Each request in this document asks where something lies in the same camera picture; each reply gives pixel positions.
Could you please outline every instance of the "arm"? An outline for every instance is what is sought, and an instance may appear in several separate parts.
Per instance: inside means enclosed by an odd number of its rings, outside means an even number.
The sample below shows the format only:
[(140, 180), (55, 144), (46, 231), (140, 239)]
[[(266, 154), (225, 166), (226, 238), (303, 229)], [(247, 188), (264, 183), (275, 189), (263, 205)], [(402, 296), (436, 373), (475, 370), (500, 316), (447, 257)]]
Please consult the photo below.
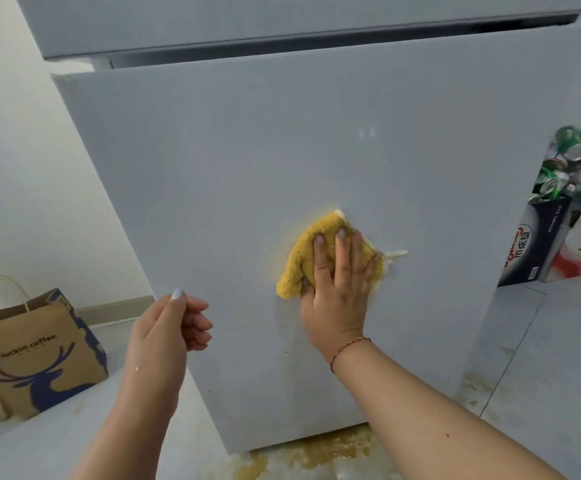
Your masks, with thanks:
[(206, 302), (181, 290), (156, 301), (129, 339), (120, 389), (72, 480), (153, 479), (186, 371), (188, 350), (204, 350), (213, 325)]
[[(361, 235), (336, 239), (334, 279), (323, 237), (313, 249), (315, 289), (302, 292), (302, 323), (331, 363), (363, 337), (370, 277)], [(345, 347), (333, 371), (357, 400), (404, 480), (564, 480), (554, 468), (395, 363), (368, 340)]]

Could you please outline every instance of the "baseboard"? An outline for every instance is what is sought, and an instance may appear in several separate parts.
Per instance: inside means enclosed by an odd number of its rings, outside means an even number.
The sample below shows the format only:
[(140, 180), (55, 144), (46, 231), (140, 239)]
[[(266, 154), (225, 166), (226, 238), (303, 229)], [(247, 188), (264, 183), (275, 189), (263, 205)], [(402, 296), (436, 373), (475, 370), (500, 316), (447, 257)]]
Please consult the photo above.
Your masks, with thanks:
[(75, 312), (90, 326), (139, 317), (154, 302), (155, 298), (152, 296), (142, 296), (103, 305), (77, 308)]

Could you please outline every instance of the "deer logo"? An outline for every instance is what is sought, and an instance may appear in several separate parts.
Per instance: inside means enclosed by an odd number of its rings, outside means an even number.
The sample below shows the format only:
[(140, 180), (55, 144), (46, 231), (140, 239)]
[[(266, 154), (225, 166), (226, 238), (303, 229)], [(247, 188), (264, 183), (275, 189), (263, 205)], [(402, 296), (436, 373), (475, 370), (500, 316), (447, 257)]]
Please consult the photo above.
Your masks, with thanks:
[(46, 411), (47, 409), (52, 408), (55, 404), (59, 404), (77, 393), (95, 385), (93, 383), (81, 384), (63, 391), (51, 389), (51, 382), (60, 377), (63, 372), (62, 369), (57, 369), (55, 371), (53, 369), (71, 355), (73, 348), (75, 348), (75, 342), (71, 343), (69, 349), (66, 350), (66, 353), (64, 353), (64, 347), (60, 346), (60, 354), (58, 355), (57, 360), (45, 370), (39, 371), (36, 374), (31, 374), (30, 376), (14, 376), (0, 369), (0, 375), (2, 376), (0, 382), (15, 382), (16, 384), (13, 386), (14, 388), (30, 386), (33, 407), (35, 407), (39, 412)]

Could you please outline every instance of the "freezer door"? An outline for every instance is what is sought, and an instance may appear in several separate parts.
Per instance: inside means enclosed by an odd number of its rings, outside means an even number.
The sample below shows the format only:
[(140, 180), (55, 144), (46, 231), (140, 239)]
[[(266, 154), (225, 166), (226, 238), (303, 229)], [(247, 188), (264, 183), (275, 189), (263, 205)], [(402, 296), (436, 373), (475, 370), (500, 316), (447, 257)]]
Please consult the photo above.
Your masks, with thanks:
[(581, 0), (18, 0), (44, 57), (581, 11)]
[(56, 80), (155, 295), (211, 304), (189, 365), (229, 452), (364, 421), (275, 294), (334, 209), (409, 251), (367, 335), (455, 393), (579, 53), (569, 25)]

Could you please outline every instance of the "hand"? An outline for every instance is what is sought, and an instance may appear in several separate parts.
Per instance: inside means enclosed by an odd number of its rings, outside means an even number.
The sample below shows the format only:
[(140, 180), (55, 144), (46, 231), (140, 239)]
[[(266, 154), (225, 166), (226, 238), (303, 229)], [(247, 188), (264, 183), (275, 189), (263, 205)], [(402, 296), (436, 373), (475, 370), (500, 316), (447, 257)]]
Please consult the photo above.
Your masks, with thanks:
[(352, 235), (351, 245), (341, 230), (335, 239), (334, 279), (328, 267), (324, 236), (313, 242), (315, 289), (304, 279), (301, 292), (301, 322), (310, 342), (331, 363), (337, 351), (363, 337), (370, 280), (379, 255), (363, 265), (361, 234)]
[(178, 289), (157, 300), (135, 322), (126, 353), (116, 407), (143, 419), (170, 420), (184, 381), (186, 353), (201, 351), (213, 324), (208, 303)]

